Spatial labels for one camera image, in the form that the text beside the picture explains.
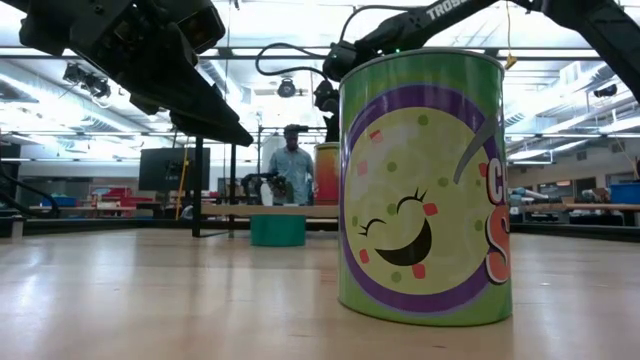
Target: cartoon face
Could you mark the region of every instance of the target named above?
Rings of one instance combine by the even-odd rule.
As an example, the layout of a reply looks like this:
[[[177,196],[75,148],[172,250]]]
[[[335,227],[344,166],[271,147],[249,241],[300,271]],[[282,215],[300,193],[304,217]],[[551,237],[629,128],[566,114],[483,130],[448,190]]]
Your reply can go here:
[[[429,295],[454,289],[481,267],[489,159],[480,148],[454,173],[474,132],[440,110],[389,112],[358,137],[344,174],[344,223],[358,267],[384,288]]]

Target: cylindrical canister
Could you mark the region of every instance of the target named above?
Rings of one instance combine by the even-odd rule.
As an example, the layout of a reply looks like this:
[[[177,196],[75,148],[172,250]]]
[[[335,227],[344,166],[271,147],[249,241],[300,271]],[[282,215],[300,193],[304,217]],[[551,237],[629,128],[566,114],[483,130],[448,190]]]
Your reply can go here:
[[[511,314],[503,77],[490,57],[424,49],[344,78],[345,306],[435,326]]]
[[[328,142],[316,145],[315,152],[314,204],[338,205],[340,143]]]

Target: red bin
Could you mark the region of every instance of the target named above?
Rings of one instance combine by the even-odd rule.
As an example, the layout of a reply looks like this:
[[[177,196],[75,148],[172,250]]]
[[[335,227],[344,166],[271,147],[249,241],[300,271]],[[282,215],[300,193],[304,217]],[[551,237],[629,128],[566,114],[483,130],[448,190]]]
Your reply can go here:
[[[340,143],[330,142],[315,147],[314,204],[338,205],[340,178]]]

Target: smiling mouth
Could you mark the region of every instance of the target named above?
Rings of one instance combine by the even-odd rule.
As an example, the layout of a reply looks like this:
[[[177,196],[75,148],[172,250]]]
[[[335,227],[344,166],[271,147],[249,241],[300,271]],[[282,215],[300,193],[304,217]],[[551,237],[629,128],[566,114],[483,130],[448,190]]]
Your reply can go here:
[[[431,226],[427,219],[422,230],[409,245],[395,250],[375,249],[387,262],[396,266],[413,266],[424,260],[431,251]]]

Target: wooden floor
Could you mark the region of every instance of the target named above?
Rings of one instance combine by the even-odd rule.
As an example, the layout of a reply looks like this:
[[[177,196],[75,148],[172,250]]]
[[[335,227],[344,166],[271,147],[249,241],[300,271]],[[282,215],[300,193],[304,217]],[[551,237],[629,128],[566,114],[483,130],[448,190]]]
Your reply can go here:
[[[375,320],[336,301],[337,243],[128,230],[0,245],[0,359],[638,359],[640,246],[514,235],[514,316]]]

